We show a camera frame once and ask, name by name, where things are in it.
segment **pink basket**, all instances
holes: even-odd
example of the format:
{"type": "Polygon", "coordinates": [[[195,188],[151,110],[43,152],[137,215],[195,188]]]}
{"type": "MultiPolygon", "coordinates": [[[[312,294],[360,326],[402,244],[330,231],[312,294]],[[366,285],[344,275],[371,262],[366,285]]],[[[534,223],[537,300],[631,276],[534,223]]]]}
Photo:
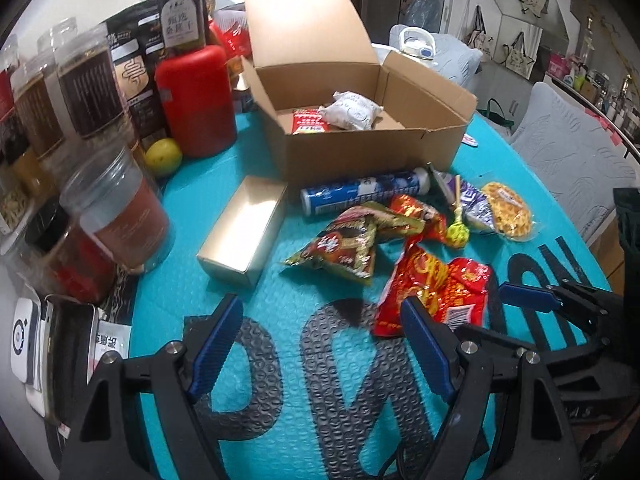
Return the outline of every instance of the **pink basket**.
{"type": "Polygon", "coordinates": [[[569,72],[571,72],[571,70],[567,65],[566,59],[559,54],[551,54],[549,67],[546,69],[546,73],[562,80],[562,78],[564,78],[564,76],[569,72]]]}

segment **green bag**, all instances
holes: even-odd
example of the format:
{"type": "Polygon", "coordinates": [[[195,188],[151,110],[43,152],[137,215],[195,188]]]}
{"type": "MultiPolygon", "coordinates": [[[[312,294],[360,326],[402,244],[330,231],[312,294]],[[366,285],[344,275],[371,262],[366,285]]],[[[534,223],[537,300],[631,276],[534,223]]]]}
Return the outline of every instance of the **green bag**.
{"type": "Polygon", "coordinates": [[[515,124],[514,121],[510,121],[504,118],[504,112],[502,111],[502,107],[500,106],[500,103],[493,98],[489,99],[489,102],[486,104],[486,110],[478,110],[478,113],[486,117],[487,119],[489,119],[492,123],[496,123],[498,126],[507,127],[510,130],[513,128],[513,125],[515,124]],[[498,105],[498,108],[500,108],[500,112],[502,113],[501,115],[498,112],[491,111],[491,101],[493,101],[498,105]]]}

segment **hanging bag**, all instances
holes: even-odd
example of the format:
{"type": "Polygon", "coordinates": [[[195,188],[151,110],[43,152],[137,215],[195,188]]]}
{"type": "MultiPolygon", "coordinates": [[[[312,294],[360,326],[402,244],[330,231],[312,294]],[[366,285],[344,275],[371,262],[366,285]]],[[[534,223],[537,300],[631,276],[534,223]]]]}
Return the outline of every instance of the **hanging bag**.
{"type": "Polygon", "coordinates": [[[502,107],[500,106],[500,103],[493,98],[489,99],[489,102],[486,104],[486,110],[478,110],[478,113],[486,117],[487,119],[489,119],[492,123],[495,123],[498,126],[504,126],[510,130],[513,128],[515,124],[514,121],[505,119],[504,111],[502,111],[502,107]],[[498,105],[498,108],[500,108],[501,115],[498,112],[491,111],[491,102],[494,102],[498,105]]]}
{"type": "Polygon", "coordinates": [[[488,37],[486,34],[484,19],[482,18],[482,10],[480,9],[480,6],[476,6],[474,30],[472,30],[471,34],[466,38],[466,44],[471,48],[477,48],[488,56],[491,56],[494,49],[493,41],[494,37],[488,37]]]}
{"type": "Polygon", "coordinates": [[[521,75],[524,79],[529,79],[529,67],[533,64],[533,58],[527,56],[527,52],[524,48],[524,32],[520,31],[516,40],[511,43],[511,46],[505,44],[503,47],[506,49],[506,59],[502,62],[512,72],[521,75]],[[520,40],[522,40],[522,50],[519,47],[520,40]]]}

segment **small gold box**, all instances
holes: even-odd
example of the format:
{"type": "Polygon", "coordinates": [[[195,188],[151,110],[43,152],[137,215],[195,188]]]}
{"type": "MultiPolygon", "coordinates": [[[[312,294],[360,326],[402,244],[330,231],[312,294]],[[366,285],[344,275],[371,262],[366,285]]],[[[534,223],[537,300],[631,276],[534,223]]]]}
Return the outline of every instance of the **small gold box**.
{"type": "Polygon", "coordinates": [[[255,286],[284,220],[286,192],[284,182],[244,178],[198,251],[207,274],[255,286]]]}

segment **white kettle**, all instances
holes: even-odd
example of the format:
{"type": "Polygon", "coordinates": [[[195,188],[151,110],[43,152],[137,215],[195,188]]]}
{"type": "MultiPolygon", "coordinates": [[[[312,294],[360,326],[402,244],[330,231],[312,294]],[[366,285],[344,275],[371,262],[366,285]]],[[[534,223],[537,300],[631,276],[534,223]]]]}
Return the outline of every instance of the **white kettle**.
{"type": "Polygon", "coordinates": [[[400,32],[400,52],[419,59],[432,60],[436,54],[436,40],[420,27],[407,27],[400,32]]]}

